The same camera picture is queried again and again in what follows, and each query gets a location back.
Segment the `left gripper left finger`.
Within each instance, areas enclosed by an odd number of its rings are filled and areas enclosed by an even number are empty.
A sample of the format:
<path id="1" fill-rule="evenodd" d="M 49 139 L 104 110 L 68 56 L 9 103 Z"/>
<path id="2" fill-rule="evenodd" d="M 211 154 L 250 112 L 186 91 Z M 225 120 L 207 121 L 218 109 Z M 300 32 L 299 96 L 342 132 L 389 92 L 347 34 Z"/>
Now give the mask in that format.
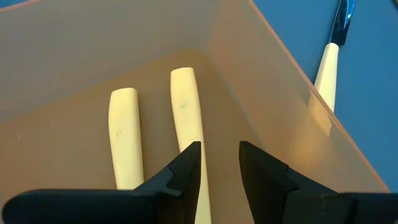
<path id="1" fill-rule="evenodd" d="M 6 202 L 4 223 L 194 223 L 201 143 L 134 190 L 30 190 Z"/>

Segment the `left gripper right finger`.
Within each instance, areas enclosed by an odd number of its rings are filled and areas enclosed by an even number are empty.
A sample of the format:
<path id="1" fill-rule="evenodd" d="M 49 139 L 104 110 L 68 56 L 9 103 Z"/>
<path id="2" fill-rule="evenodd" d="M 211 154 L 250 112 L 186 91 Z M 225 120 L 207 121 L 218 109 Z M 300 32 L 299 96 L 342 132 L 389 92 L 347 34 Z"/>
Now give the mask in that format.
<path id="1" fill-rule="evenodd" d="M 335 192 L 248 141 L 239 165 L 255 223 L 397 223 L 396 193 Z"/>

